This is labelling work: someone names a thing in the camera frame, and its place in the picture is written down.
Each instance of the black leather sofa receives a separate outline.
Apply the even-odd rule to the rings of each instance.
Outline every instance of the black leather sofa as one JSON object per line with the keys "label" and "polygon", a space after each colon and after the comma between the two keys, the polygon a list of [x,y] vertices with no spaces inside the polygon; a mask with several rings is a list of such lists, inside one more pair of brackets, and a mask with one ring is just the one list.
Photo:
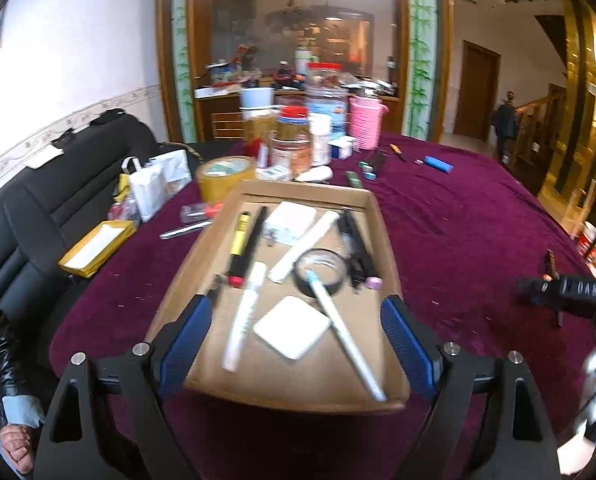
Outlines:
{"label": "black leather sofa", "polygon": [[[193,146],[210,160],[230,143]],[[57,262],[107,218],[125,157],[145,163],[181,148],[159,144],[135,117],[109,110],[75,134],[63,155],[37,170],[25,168],[0,189],[0,309],[22,340],[27,366],[55,379],[49,344],[89,283],[71,279]],[[194,173],[200,161],[191,153],[188,158]]]}

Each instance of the purple tablecloth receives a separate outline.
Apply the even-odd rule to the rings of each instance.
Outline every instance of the purple tablecloth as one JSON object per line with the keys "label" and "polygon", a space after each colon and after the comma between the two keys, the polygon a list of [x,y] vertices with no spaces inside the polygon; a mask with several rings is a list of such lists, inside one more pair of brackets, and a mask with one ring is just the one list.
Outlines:
{"label": "purple tablecloth", "polygon": [[[363,179],[375,193],[398,264],[406,303],[441,339],[479,355],[520,351],[542,392],[556,432],[575,415],[581,367],[593,347],[589,322],[564,315],[554,328],[545,308],[521,306],[514,279],[539,276],[547,249],[558,269],[588,273],[573,243],[521,184],[495,161],[463,150],[383,135],[408,162],[391,154],[379,178]],[[449,174],[413,163],[435,156]],[[360,155],[332,163],[333,184]],[[144,337],[196,234],[161,241],[177,227],[180,207],[199,202],[195,184],[172,199],[113,256],[59,328],[50,348],[60,374],[70,356],[117,355]],[[118,427],[130,435],[121,402]],[[203,478],[385,479],[395,472],[425,415],[415,397],[401,412],[377,416],[322,416],[277,412],[184,391],[165,403],[182,449]],[[475,402],[474,410],[482,408]],[[465,455],[477,416],[465,425]]]}

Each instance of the hand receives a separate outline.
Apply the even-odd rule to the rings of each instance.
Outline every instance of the hand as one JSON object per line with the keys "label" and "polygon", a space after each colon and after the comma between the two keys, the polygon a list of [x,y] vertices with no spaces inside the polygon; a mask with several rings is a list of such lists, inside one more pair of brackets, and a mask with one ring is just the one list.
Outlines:
{"label": "hand", "polygon": [[15,424],[8,424],[0,430],[0,442],[6,457],[23,475],[34,468],[30,432],[31,428]]}

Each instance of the wallpaper border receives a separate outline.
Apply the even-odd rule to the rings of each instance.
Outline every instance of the wallpaper border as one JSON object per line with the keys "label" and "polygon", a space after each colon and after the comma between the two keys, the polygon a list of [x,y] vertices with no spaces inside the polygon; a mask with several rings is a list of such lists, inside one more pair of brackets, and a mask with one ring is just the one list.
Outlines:
{"label": "wallpaper border", "polygon": [[0,188],[25,167],[27,158],[60,137],[67,129],[81,130],[105,110],[126,108],[148,99],[159,98],[160,95],[160,85],[133,90],[89,105],[31,134],[0,156]]}

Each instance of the red jar lid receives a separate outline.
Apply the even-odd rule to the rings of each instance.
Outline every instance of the red jar lid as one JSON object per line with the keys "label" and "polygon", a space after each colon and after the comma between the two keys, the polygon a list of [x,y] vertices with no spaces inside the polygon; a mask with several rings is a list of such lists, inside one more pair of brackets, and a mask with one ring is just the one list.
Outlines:
{"label": "red jar lid", "polygon": [[280,115],[288,119],[306,119],[308,113],[306,106],[283,106]]}
{"label": "red jar lid", "polygon": [[307,63],[307,68],[309,70],[340,70],[342,68],[342,65],[340,63],[312,62]]}

